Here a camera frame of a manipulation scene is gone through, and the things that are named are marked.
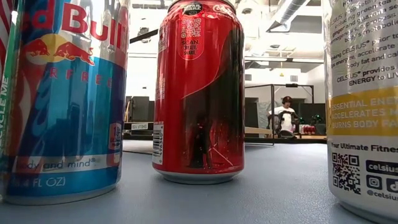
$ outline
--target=social media icon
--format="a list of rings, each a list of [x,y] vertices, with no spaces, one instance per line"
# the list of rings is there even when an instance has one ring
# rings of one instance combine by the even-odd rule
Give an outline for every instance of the social media icon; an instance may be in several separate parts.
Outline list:
[[[382,179],[378,176],[366,175],[366,185],[370,189],[382,190]]]
[[[398,179],[387,178],[387,191],[392,193],[398,193]]]

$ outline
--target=table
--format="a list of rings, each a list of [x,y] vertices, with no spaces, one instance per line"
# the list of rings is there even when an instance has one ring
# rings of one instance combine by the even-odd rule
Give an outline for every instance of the table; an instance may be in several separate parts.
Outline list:
[[[167,182],[150,161],[124,153],[118,188],[97,198],[46,207],[0,204],[0,223],[370,223],[329,192],[324,144],[246,146],[244,172],[209,186]]]
[[[297,139],[326,139],[326,136],[316,136],[316,135],[302,135],[296,137]]]

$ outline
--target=barcode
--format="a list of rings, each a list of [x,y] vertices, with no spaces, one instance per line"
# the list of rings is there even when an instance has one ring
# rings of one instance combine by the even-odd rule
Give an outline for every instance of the barcode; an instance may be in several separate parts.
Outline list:
[[[182,20],[182,38],[200,37],[201,18]]]
[[[163,164],[163,124],[154,125],[154,150],[152,152],[152,162]]]
[[[339,189],[361,195],[359,156],[333,152],[331,159],[333,163],[333,185]]]

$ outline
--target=blue silver can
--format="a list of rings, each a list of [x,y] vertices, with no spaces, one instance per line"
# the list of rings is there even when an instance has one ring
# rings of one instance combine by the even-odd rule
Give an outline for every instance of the blue silver can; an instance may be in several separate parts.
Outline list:
[[[16,69],[0,93],[6,202],[83,200],[119,181],[129,6],[19,1]]]

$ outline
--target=red bull logo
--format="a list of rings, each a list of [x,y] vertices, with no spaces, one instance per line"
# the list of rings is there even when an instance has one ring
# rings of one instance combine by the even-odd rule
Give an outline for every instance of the red bull logo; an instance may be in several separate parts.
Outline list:
[[[32,27],[34,29],[53,30],[56,0],[48,0],[47,2],[48,3],[46,10],[39,10],[33,15],[29,13],[26,13],[24,15],[24,25],[22,26],[23,29],[28,29]],[[128,14],[124,16],[127,18],[123,17],[119,19],[121,21],[128,21]],[[116,46],[117,49],[126,53],[128,43],[126,34],[128,32],[128,24],[125,22],[118,22],[114,19],[111,19],[108,23],[109,24],[105,24],[105,22],[103,22],[102,29],[100,29],[102,30],[102,33],[99,34],[97,29],[98,23],[96,21],[92,21],[91,19],[87,19],[87,12],[85,11],[85,9],[72,3],[63,3],[61,30],[76,34],[85,34],[89,31],[91,36],[96,38],[97,40],[107,41],[109,45]],[[80,50],[73,44],[64,45],[60,49],[59,54],[65,55],[65,57],[69,60],[74,60],[74,58],[81,58],[83,61],[92,64],[92,61],[89,57],[90,54]]]
[[[50,55],[47,44],[40,39],[33,40],[31,43],[25,45],[22,49],[22,53],[30,54],[32,57],[38,55]]]
[[[85,52],[71,42],[60,45],[55,52],[54,56],[65,57],[68,60],[75,60],[80,58],[82,61],[87,62],[90,65],[94,65],[94,62],[90,59],[93,55],[93,48],[90,47],[90,53]]]
[[[47,34],[41,38],[25,44],[22,48],[22,56],[27,57],[34,64],[45,64],[47,62],[59,62],[61,60],[74,61],[79,58],[82,62],[95,65],[91,59],[93,48],[89,52],[81,49],[58,34]]]

